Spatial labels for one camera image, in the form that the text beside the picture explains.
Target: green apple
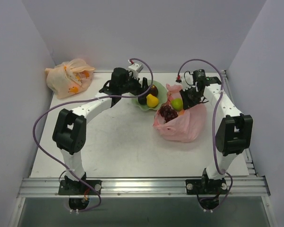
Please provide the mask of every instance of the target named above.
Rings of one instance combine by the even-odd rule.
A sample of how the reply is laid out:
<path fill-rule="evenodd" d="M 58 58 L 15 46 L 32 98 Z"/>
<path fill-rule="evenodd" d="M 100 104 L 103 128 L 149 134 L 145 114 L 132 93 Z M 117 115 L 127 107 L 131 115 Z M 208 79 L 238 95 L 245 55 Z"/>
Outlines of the green apple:
<path fill-rule="evenodd" d="M 170 104 L 175 111 L 181 111 L 184 108 L 183 100 L 181 98 L 172 100 Z"/>

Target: translucent bag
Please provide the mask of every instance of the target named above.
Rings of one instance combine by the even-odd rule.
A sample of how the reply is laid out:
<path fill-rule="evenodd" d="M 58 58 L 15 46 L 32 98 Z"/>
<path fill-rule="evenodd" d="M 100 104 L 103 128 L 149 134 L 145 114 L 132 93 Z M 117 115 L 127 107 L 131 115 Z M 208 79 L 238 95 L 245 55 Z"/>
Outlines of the translucent bag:
<path fill-rule="evenodd" d="M 166 85 L 167 102 L 164 105 L 169 105 L 175 98 L 181 98 L 181 85 Z M 188 110 L 178 113 L 178 117 L 164 123 L 164 118 L 160 115 L 159 110 L 155 114 L 153 127 L 159 131 L 161 136 L 166 140 L 191 142 L 195 140 L 202 132 L 206 118 L 207 110 L 204 104 L 198 104 Z"/>
<path fill-rule="evenodd" d="M 58 99 L 66 98 L 87 90 L 94 70 L 83 59 L 66 61 L 53 69 L 45 69 L 46 83 Z"/>

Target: pink plastic bag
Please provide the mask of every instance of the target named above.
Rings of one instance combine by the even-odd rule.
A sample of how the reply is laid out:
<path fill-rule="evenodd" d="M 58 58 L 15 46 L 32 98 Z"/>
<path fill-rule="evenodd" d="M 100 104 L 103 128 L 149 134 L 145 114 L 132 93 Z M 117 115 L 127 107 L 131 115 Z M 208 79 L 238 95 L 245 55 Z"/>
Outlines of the pink plastic bag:
<path fill-rule="evenodd" d="M 166 84 L 168 100 L 165 105 L 169 105 L 175 98 L 181 98 L 181 85 L 170 86 Z M 155 114 L 154 128 L 159 131 L 166 140 L 191 142 L 195 140 L 204 128 L 207 117 L 207 110 L 204 104 L 198 104 L 193 108 L 185 110 L 183 115 L 164 123 L 164 118 L 159 110 Z"/>

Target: wall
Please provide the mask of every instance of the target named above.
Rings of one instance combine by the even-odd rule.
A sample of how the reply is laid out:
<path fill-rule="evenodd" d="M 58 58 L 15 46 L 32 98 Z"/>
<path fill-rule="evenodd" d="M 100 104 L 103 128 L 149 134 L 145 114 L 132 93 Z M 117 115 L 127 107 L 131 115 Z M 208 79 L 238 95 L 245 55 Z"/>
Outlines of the wall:
<path fill-rule="evenodd" d="M 254 118 L 251 154 L 284 227 L 284 0 L 268 0 L 229 68 L 237 106 Z"/>
<path fill-rule="evenodd" d="M 43 70 L 52 66 L 21 1 L 0 0 L 0 227 L 8 225 L 35 155 L 32 127 L 51 99 Z"/>
<path fill-rule="evenodd" d="M 57 63 L 79 56 L 101 70 L 139 57 L 154 71 L 175 72 L 190 58 L 229 68 L 265 1 L 22 2 Z"/>

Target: gray floor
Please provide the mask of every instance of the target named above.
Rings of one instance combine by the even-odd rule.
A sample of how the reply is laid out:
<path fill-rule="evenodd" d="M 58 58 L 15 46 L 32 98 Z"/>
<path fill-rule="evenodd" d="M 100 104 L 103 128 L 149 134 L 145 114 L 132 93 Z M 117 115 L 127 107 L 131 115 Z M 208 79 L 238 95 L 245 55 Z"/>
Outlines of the gray floor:
<path fill-rule="evenodd" d="M 260 197 L 230 197 L 214 213 L 204 213 L 196 198 L 103 199 L 86 213 L 70 214 L 66 199 L 26 199 L 20 227 L 266 227 Z"/>

